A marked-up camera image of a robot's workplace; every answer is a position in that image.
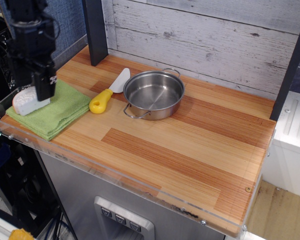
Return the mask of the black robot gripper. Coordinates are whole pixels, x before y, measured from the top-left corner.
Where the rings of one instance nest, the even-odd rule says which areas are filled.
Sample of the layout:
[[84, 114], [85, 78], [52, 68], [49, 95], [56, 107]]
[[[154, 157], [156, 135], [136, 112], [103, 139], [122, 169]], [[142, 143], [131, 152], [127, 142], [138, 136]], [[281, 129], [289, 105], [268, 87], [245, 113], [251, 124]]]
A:
[[55, 20], [12, 19], [14, 37], [8, 41], [8, 60], [17, 87], [35, 86], [38, 101], [55, 95], [57, 75], [52, 53], [56, 50]]

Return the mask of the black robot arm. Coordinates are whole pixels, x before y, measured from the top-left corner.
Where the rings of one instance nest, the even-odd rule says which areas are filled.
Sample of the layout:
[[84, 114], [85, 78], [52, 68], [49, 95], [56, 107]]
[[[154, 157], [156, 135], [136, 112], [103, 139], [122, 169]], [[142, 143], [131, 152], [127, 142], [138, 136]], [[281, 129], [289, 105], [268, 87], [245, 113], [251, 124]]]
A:
[[55, 25], [45, 12], [45, 0], [8, 0], [13, 37], [7, 40], [7, 58], [18, 87], [31, 85], [38, 101], [55, 94], [57, 76], [52, 53], [56, 50]]

